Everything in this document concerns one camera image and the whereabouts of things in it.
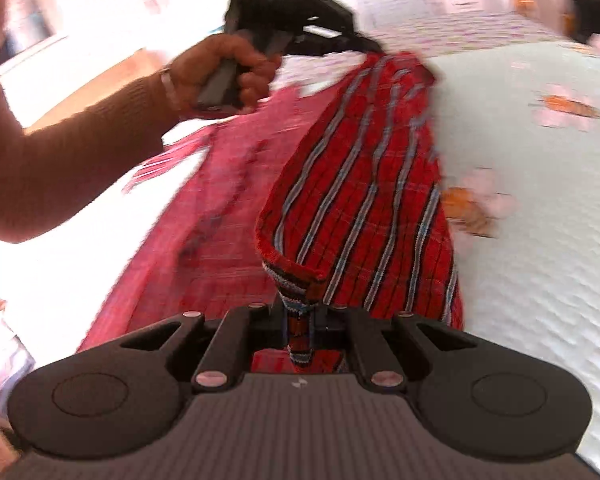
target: bracelet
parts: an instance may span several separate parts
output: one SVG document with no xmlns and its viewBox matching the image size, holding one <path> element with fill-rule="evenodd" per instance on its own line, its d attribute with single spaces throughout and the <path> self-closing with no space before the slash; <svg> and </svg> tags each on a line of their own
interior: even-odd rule
<svg viewBox="0 0 600 480">
<path fill-rule="evenodd" d="M 162 81 L 162 86 L 167 94 L 167 100 L 169 101 L 173 111 L 177 112 L 181 121 L 187 121 L 188 117 L 183 113 L 182 106 L 180 106 L 180 100 L 178 99 L 178 94 L 176 93 L 176 87 L 173 84 L 173 79 L 171 79 L 170 65 L 167 65 L 160 70 L 160 81 Z"/>
</svg>

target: skin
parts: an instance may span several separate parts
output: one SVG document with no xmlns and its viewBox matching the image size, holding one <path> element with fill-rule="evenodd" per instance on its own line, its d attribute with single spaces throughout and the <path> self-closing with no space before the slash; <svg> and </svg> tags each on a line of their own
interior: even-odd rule
<svg viewBox="0 0 600 480">
<path fill-rule="evenodd" d="M 4 37 L 4 0 L 0 0 L 0 46 Z M 216 34 L 210 36 L 189 50 L 180 54 L 171 63 L 171 78 L 177 95 L 178 106 L 168 98 L 159 75 L 150 77 L 154 94 L 155 110 L 165 117 L 165 123 L 175 126 L 182 117 L 202 116 L 194 104 L 209 76 L 218 68 L 223 59 L 235 59 L 250 69 L 240 76 L 240 98 L 244 107 L 241 113 L 253 112 L 258 101 L 269 95 L 269 83 L 280 66 L 280 56 L 267 59 L 257 52 L 244 38 Z M 0 433 L 0 472 L 17 459 L 17 453 Z"/>
</svg>

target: silver screw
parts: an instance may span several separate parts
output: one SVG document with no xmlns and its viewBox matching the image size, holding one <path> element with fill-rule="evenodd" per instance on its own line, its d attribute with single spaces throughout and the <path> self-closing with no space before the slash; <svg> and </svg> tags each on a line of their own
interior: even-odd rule
<svg viewBox="0 0 600 480">
<path fill-rule="evenodd" d="M 371 382 L 376 386 L 381 386 L 382 388 L 394 388 L 401 384 L 403 381 L 403 377 L 389 370 L 383 370 L 382 372 L 376 372 L 371 376 Z"/>
<path fill-rule="evenodd" d="M 219 388 L 227 382 L 227 376 L 217 370 L 209 370 L 196 375 L 196 382 L 206 388 Z"/>
</svg>

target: brown sleeve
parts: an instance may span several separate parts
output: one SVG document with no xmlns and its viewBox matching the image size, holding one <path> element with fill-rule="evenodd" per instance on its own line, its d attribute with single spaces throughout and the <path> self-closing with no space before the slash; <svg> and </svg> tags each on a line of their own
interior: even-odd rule
<svg viewBox="0 0 600 480">
<path fill-rule="evenodd" d="M 157 75 L 28 136 L 0 86 L 0 240 L 18 243 L 65 222 L 159 153 L 175 124 Z"/>
</svg>

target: ribbed gray panel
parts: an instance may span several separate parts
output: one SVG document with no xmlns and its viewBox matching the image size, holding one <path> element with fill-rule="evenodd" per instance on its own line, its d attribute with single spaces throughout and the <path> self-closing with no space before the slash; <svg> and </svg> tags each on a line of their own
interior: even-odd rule
<svg viewBox="0 0 600 480">
<path fill-rule="evenodd" d="M 171 433 L 102 462 L 30 454 L 5 480 L 594 480 L 574 456 L 501 465 L 432 437 L 396 396 L 353 375 L 248 374 L 235 390 L 198 396 Z"/>
</svg>

